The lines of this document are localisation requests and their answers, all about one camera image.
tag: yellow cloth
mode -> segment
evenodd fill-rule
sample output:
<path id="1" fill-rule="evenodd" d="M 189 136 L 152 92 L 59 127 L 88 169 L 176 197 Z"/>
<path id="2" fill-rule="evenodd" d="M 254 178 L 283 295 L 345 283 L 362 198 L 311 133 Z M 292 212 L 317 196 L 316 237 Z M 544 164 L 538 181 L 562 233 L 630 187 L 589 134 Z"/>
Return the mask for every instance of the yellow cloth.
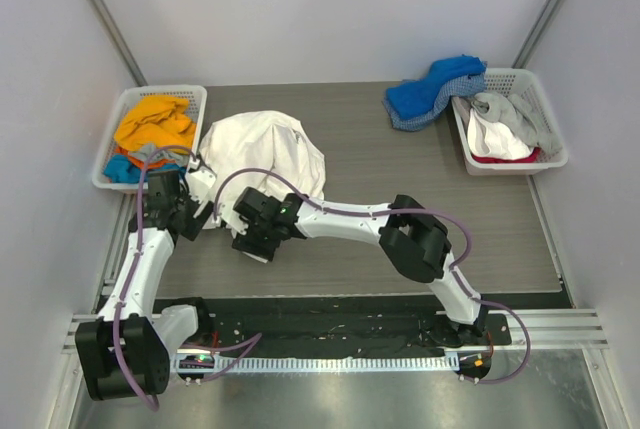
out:
<path id="1" fill-rule="evenodd" d="M 129 152 L 135 152 L 150 142 L 157 147 L 178 144 L 191 149 L 196 124 L 184 114 L 188 106 L 188 99 L 146 96 L 124 116 L 113 139 Z"/>

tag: cable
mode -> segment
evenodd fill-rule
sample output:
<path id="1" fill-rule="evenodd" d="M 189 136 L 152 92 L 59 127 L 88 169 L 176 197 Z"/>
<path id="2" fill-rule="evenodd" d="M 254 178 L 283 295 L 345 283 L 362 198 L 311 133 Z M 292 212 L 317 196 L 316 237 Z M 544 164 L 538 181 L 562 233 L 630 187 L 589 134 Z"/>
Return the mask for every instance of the cable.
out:
<path id="1" fill-rule="evenodd" d="M 531 336 L 529 335 L 529 331 L 527 330 L 527 326 L 524 324 L 522 319 L 520 319 L 520 316 L 518 316 L 518 314 L 516 314 L 515 311 L 513 309 L 511 309 L 510 307 L 507 307 L 504 304 L 501 304 L 499 302 L 485 301 L 484 299 L 478 299 L 477 297 L 474 297 L 473 294 L 471 293 L 471 291 L 469 290 L 469 288 L 467 288 L 467 286 L 464 284 L 464 282 L 462 282 L 462 278 L 460 277 L 460 274 L 458 274 L 458 268 L 457 267 L 453 267 L 451 269 L 451 274 L 453 274 L 453 278 L 458 283 L 458 286 L 460 286 L 460 289 L 462 289 L 462 292 L 464 292 L 465 295 L 469 299 L 471 299 L 472 301 L 475 301 L 475 302 L 477 302 L 479 304 L 482 304 L 483 306 L 493 307 L 493 308 L 501 309 L 503 311 L 508 312 L 511 315 L 511 317 L 513 317 L 518 322 L 520 327 L 522 328 L 522 333 L 524 334 L 524 340 L 525 340 L 525 343 L 526 343 L 526 348 L 525 348 L 525 351 L 524 351 L 524 357 L 522 358 L 522 362 L 515 369 L 515 371 L 513 371 L 508 376 L 499 377 L 497 379 L 489 379 L 489 380 L 482 379 L 482 380 L 479 380 L 479 381 L 476 381 L 474 378 L 469 377 L 469 376 L 463 376 L 464 379 L 469 381 L 469 382 L 473 382 L 473 383 L 477 383 L 477 384 L 500 384 L 502 382 L 510 381 L 511 379 L 516 377 L 518 374 L 520 374 L 522 371 L 524 371 L 524 368 L 529 363 L 529 358 L 531 357 Z"/>
<path id="2" fill-rule="evenodd" d="M 120 370 L 122 371 L 122 375 L 126 379 L 127 383 L 135 392 L 136 396 L 145 403 L 145 405 L 151 409 L 153 412 L 157 412 L 160 408 L 160 404 L 158 403 L 158 397 L 153 395 L 151 397 L 147 397 L 144 393 L 144 390 L 140 387 L 135 377 L 131 373 L 129 366 L 127 365 L 127 361 L 124 358 L 124 354 L 122 352 L 122 347 L 120 346 L 120 317 L 122 314 L 122 308 L 124 307 L 124 299 L 127 297 L 127 292 L 129 291 L 129 287 L 131 286 L 131 282 L 133 281 L 133 276 L 138 269 L 138 263 L 140 262 L 140 256 L 142 255 L 142 246 L 143 246 L 143 218 L 142 218 L 142 195 L 144 194 L 144 178 L 147 175 L 147 171 L 149 170 L 149 163 L 153 159 L 153 157 L 158 154 L 160 151 L 170 150 L 170 149 L 178 149 L 182 151 L 186 151 L 191 157 L 196 159 L 196 155 L 189 149 L 188 147 L 179 146 L 179 145 L 170 145 L 163 146 L 157 148 L 153 151 L 149 157 L 144 161 L 144 165 L 142 166 L 142 170 L 140 171 L 140 179 L 138 181 L 138 191 L 136 193 L 136 224 L 138 231 L 138 240 L 136 243 L 136 253 L 133 256 L 133 261 L 131 261 L 131 267 L 129 268 L 129 273 L 122 285 L 122 290 L 120 291 L 119 298 L 120 300 L 116 303 L 115 313 L 113 315 L 113 349 L 116 355 L 116 360 L 118 361 L 118 366 L 120 366 Z"/>
<path id="3" fill-rule="evenodd" d="M 213 219 L 214 220 L 218 218 L 218 205 L 220 203 L 220 195 L 222 194 L 222 191 L 224 190 L 224 188 L 227 186 L 227 184 L 229 184 L 229 182 L 231 182 L 232 179 L 242 174 L 247 174 L 250 172 L 258 172 L 261 174 L 266 174 L 267 176 L 274 177 L 275 179 L 282 182 L 289 189 L 291 189 L 291 191 L 293 191 L 298 197 L 300 197 L 300 199 L 302 199 L 306 204 L 309 204 L 314 209 L 317 209 L 322 212 L 326 212 L 328 214 L 335 214 L 337 216 L 348 216 L 348 217 L 383 217 L 383 216 L 391 216 L 394 214 L 425 214 L 428 216 L 436 216 L 442 219 L 446 219 L 447 221 L 452 222 L 453 224 L 458 226 L 458 228 L 464 234 L 464 237 L 466 239 L 466 244 L 467 244 L 462 254 L 460 254 L 460 256 L 458 256 L 458 258 L 451 263 L 452 266 L 460 264 L 462 261 L 464 261 L 467 258 L 467 256 L 471 252 L 471 246 L 472 246 L 471 232 L 462 222 L 460 222 L 458 219 L 448 214 L 445 214 L 439 211 L 427 210 L 424 208 L 422 209 L 420 208 L 387 209 L 384 211 L 376 211 L 376 212 L 358 212 L 358 211 L 345 211 L 344 209 L 334 209 L 331 207 L 322 206 L 317 202 L 311 200 L 307 195 L 301 193 L 297 187 L 295 187 L 293 184 L 287 181 L 280 174 L 276 174 L 273 171 L 269 171 L 267 169 L 261 169 L 259 167 L 247 167 L 245 169 L 240 169 L 230 174 L 229 177 L 227 177 L 224 180 L 224 182 L 220 185 L 220 189 L 218 189 L 218 192 L 216 193 L 215 199 L 213 200 Z"/>
<path id="4" fill-rule="evenodd" d="M 235 344 L 233 346 L 227 346 L 227 347 L 207 347 L 207 346 L 198 346 L 196 344 L 184 344 L 182 347 L 182 349 L 199 349 L 201 351 L 206 351 L 206 352 L 230 352 L 230 351 L 235 351 L 236 349 L 242 349 L 245 346 L 248 346 L 249 344 L 251 344 L 252 342 L 254 342 L 254 340 L 257 342 L 260 337 L 262 337 L 261 333 L 256 334 L 255 336 L 250 337 L 249 339 L 247 339 L 246 341 L 242 341 L 239 344 Z"/>
<path id="5" fill-rule="evenodd" d="M 527 330 L 527 327 L 525 326 L 524 322 L 522 321 L 522 319 L 520 319 L 520 316 L 518 316 L 511 308 L 505 306 L 504 304 L 500 304 L 499 302 L 485 301 L 483 299 L 478 299 L 477 297 L 475 297 L 473 295 L 473 293 L 462 282 L 462 279 L 460 278 L 460 275 L 457 272 L 457 270 L 458 270 L 457 266 L 460 263 L 462 263 L 469 256 L 469 254 L 471 253 L 471 247 L 472 247 L 471 232 L 469 231 L 469 229 L 462 222 L 458 221 L 456 218 L 454 218 L 454 217 L 452 217 L 452 216 L 450 216 L 448 214 L 444 214 L 444 213 L 441 213 L 439 211 L 431 211 L 431 210 L 420 209 L 420 208 L 388 209 L 388 210 L 384 210 L 384 211 L 376 211 L 376 212 L 368 213 L 368 212 L 346 211 L 346 210 L 343 210 L 343 209 L 334 209 L 334 208 L 331 208 L 331 207 L 322 206 L 322 205 L 316 203 L 315 201 L 311 200 L 307 195 L 305 195 L 302 192 L 300 192 L 297 187 L 295 187 L 293 184 L 291 184 L 289 181 L 287 181 L 280 174 L 276 174 L 273 171 L 269 171 L 267 169 L 262 169 L 262 168 L 259 168 L 259 167 L 247 167 L 245 169 L 240 169 L 240 170 L 230 174 L 229 177 L 227 177 L 224 180 L 224 182 L 220 185 L 220 189 L 218 189 L 218 192 L 216 193 L 216 197 L 215 197 L 215 199 L 213 201 L 213 218 L 214 218 L 214 220 L 217 219 L 218 204 L 220 202 L 220 195 L 222 194 L 222 191 L 224 190 L 224 188 L 227 186 L 227 184 L 229 184 L 229 182 L 231 182 L 232 179 L 234 179 L 234 178 L 236 178 L 236 177 L 238 177 L 238 176 L 240 176 L 242 174 L 247 174 L 247 173 L 250 173 L 250 172 L 257 172 L 257 173 L 261 173 L 261 174 L 266 174 L 267 176 L 274 177 L 278 181 L 282 182 L 289 189 L 291 189 L 306 204 L 309 204 L 314 209 L 317 209 L 319 211 L 322 211 L 322 212 L 325 212 L 325 213 L 328 213 L 328 214 L 335 214 L 335 215 L 338 215 L 338 216 L 348 216 L 348 217 L 382 217 L 382 216 L 390 216 L 390 215 L 394 215 L 394 214 L 426 214 L 426 215 L 431 215 L 431 216 L 435 216 L 435 217 L 440 217 L 442 219 L 446 219 L 447 221 L 450 221 L 453 224 L 455 224 L 456 226 L 458 226 L 458 228 L 464 234 L 464 237 L 465 237 L 465 240 L 466 240 L 466 247 L 464 248 L 464 251 L 462 252 L 462 254 L 460 254 L 460 256 L 458 256 L 457 259 L 455 259 L 451 263 L 451 273 L 453 274 L 453 277 L 456 280 L 458 286 L 460 286 L 460 289 L 462 290 L 462 292 L 464 292 L 465 295 L 469 299 L 471 299 L 472 301 L 475 301 L 475 302 L 477 302 L 479 304 L 482 304 L 484 306 L 494 307 L 494 308 L 501 309 L 503 311 L 508 312 L 518 322 L 518 324 L 522 328 L 522 332 L 524 333 L 524 338 L 525 338 L 525 341 L 526 341 L 526 349 L 525 349 L 525 354 L 524 354 L 524 358 L 522 360 L 522 363 L 520 364 L 520 366 L 518 366 L 518 368 L 516 368 L 515 371 L 513 371 L 508 376 L 501 377 L 501 378 L 498 378 L 498 379 L 481 380 L 481 381 L 476 381 L 473 378 L 465 376 L 466 380 L 474 382 L 474 383 L 477 382 L 479 384 L 499 384 L 499 383 L 502 383 L 502 382 L 507 382 L 507 381 L 510 381 L 511 379 L 513 379 L 514 377 L 516 377 L 518 374 L 520 374 L 524 370 L 526 365 L 529 363 L 529 358 L 531 356 L 531 337 L 529 335 L 529 331 Z"/>
<path id="6" fill-rule="evenodd" d="M 254 339 L 251 344 L 249 344 L 247 346 L 247 348 L 242 352 L 242 354 L 240 354 L 238 357 L 235 358 L 235 360 L 229 364 L 227 367 L 225 367 L 224 369 L 218 371 L 218 372 L 214 372 L 213 374 L 210 374 L 208 376 L 205 376 L 201 379 L 202 382 L 209 382 L 209 381 L 213 381 L 215 379 L 218 379 L 219 377 L 225 375 L 227 372 L 229 372 L 231 369 L 233 369 L 234 367 L 236 367 L 240 361 L 242 359 L 244 359 L 245 357 L 247 357 L 247 354 L 249 354 L 252 349 L 256 346 L 256 344 L 258 343 L 258 341 L 260 340 L 260 338 L 262 337 L 262 334 L 258 333 L 255 336 L 253 336 L 251 339 L 247 339 L 247 341 L 251 341 L 252 339 Z"/>
<path id="7" fill-rule="evenodd" d="M 478 357 L 484 357 L 485 359 L 491 359 L 493 357 L 493 354 L 495 352 L 495 348 L 493 347 L 493 339 L 491 338 L 491 333 L 489 331 L 487 331 L 487 342 L 489 343 L 489 352 L 488 353 L 473 353 L 473 354 L 469 354 L 468 356 L 463 356 L 461 357 L 459 360 L 460 362 L 462 361 L 466 361 L 467 359 L 472 359 L 472 358 L 478 358 Z"/>

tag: gray sock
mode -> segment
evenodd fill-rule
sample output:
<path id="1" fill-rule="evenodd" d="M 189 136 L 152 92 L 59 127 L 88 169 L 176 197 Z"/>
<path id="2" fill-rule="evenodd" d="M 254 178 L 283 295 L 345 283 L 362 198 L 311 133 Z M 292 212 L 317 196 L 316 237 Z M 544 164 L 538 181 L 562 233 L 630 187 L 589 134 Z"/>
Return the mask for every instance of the gray sock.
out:
<path id="1" fill-rule="evenodd" d="M 562 144 L 560 143 L 558 136 L 547 129 L 547 125 L 545 124 L 542 116 L 534 111 L 527 101 L 518 94 L 511 94 L 508 97 L 508 100 L 513 104 L 516 112 L 524 116 L 524 119 L 526 119 L 526 121 L 535 128 L 537 135 L 536 145 L 540 147 L 540 149 L 548 154 L 554 154 L 562 149 Z"/>
<path id="2" fill-rule="evenodd" d="M 514 136 L 529 147 L 538 145 L 538 133 L 535 127 L 516 111 L 513 104 L 497 92 L 481 92 L 471 101 L 478 116 L 488 122 L 501 122 Z"/>
<path id="3" fill-rule="evenodd" d="M 144 162 L 155 150 L 156 150 L 156 145 L 153 142 L 149 142 L 144 146 L 142 146 L 137 151 L 130 152 L 129 156 Z M 153 159 L 150 161 L 150 163 L 158 162 L 162 159 L 169 159 L 171 161 L 174 161 L 178 166 L 181 166 L 181 167 L 186 167 L 186 165 L 189 163 L 188 155 L 178 154 L 177 152 L 167 151 L 167 150 L 160 151 L 158 154 L 153 156 Z"/>

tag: white plastic basket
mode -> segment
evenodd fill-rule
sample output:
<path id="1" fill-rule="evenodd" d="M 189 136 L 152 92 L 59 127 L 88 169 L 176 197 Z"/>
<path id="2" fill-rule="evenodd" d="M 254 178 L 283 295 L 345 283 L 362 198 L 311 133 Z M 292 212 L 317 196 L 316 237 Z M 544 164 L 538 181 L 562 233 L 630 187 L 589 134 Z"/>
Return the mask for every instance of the white plastic basket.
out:
<path id="1" fill-rule="evenodd" d="M 551 167 L 564 166 L 568 160 L 567 150 L 564 148 L 565 144 L 558 131 L 551 105 L 538 78 L 525 69 L 487 69 L 485 81 L 487 91 L 499 92 L 503 96 L 518 94 L 531 104 L 533 110 L 542 116 L 549 131 L 558 136 L 562 149 L 555 154 L 540 152 L 536 162 L 527 164 L 482 164 L 471 156 L 464 123 L 458 112 L 454 111 L 467 172 L 472 176 L 532 175 Z"/>
<path id="2" fill-rule="evenodd" d="M 92 181 L 100 189 L 112 189 L 126 193 L 133 193 L 137 190 L 137 184 L 113 183 L 103 174 L 104 168 L 113 156 L 116 143 L 113 135 L 120 124 L 120 121 L 133 107 L 145 96 L 154 94 L 166 94 L 169 96 L 189 99 L 189 107 L 185 114 L 196 123 L 196 133 L 193 138 L 193 152 L 198 150 L 200 143 L 200 133 L 202 131 L 202 121 L 204 118 L 204 108 L 207 102 L 207 91 L 202 86 L 174 85 L 174 86 L 144 86 L 127 89 L 118 98 L 118 102 L 113 108 L 113 112 L 104 132 L 98 156 L 93 166 Z"/>

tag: blue towel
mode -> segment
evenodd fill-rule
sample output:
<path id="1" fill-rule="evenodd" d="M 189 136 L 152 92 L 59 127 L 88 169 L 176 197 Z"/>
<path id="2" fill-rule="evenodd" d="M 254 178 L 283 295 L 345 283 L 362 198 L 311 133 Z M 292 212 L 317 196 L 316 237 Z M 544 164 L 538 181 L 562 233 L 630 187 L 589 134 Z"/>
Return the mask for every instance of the blue towel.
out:
<path id="1" fill-rule="evenodd" d="M 385 98 L 382 103 L 385 109 L 389 113 L 391 118 L 391 125 L 394 129 L 401 131 L 419 131 L 427 127 L 430 123 L 436 120 L 436 118 L 442 114 L 442 112 L 449 104 L 449 98 L 451 96 L 469 97 L 475 96 L 479 92 L 487 90 L 487 84 L 484 81 L 484 74 L 477 76 L 462 76 L 452 81 L 447 82 L 436 97 L 433 103 L 433 109 L 418 117 L 403 120 L 395 109 L 391 106 L 389 101 Z"/>
<path id="2" fill-rule="evenodd" d="M 458 56 L 431 64 L 424 79 L 387 89 L 387 100 L 403 120 L 426 114 L 433 108 L 442 86 L 461 76 L 483 74 L 485 65 L 477 57 Z"/>
<path id="3" fill-rule="evenodd" d="M 165 164 L 157 169 L 151 169 L 149 172 L 167 171 L 169 169 L 180 169 L 182 174 L 186 172 L 184 167 L 180 167 L 177 164 Z M 140 182 L 140 168 L 132 164 L 129 159 L 127 159 L 127 156 L 123 154 L 116 154 L 109 159 L 103 174 L 111 179 L 111 182 L 123 184 L 138 184 L 138 182 Z"/>

